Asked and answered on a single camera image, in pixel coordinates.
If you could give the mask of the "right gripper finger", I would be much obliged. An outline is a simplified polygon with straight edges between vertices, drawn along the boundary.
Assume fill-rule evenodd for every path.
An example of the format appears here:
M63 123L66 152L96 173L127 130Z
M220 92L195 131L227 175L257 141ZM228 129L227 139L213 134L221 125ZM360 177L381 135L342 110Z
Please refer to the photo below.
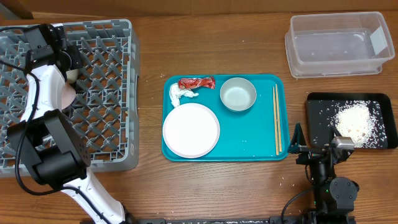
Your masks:
M302 127L300 123L295 125L294 134L290 141L289 152L300 152L302 147L306 147L307 143L303 135Z
M341 139L341 134L335 126L330 126L330 143Z

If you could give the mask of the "white paper cup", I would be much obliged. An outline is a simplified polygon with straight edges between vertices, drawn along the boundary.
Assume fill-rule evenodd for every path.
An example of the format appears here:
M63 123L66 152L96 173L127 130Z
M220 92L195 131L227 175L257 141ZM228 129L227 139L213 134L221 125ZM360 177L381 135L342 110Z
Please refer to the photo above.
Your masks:
M79 76L79 69L69 70L66 72L67 75L67 82L69 84L75 83L78 76Z

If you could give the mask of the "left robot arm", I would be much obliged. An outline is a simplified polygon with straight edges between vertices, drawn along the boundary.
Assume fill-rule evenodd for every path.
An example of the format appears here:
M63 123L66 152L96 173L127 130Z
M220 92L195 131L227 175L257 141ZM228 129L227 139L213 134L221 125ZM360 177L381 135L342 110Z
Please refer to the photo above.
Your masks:
M62 113L67 73L83 66L77 46L69 43L63 24L21 30L30 47L21 68L29 86L27 104L19 123L7 129L19 186L36 196L65 193L94 223L134 223L95 177L83 140Z

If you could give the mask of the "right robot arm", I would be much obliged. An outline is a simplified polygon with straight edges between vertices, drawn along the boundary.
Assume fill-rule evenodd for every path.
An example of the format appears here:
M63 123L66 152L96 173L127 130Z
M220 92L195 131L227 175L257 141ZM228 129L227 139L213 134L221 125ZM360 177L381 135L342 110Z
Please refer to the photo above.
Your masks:
M345 162L354 153L354 142L343 137L333 126L330 129L330 142L322 147L308 147L300 123L295 125L288 152L298 155L296 163L305 166L307 180L311 187L290 199L282 209L282 223L355 223L349 216L354 210L354 201L359 185L346 178L338 177L334 166ZM313 193L314 208L299 216L286 216L287 207L307 193Z

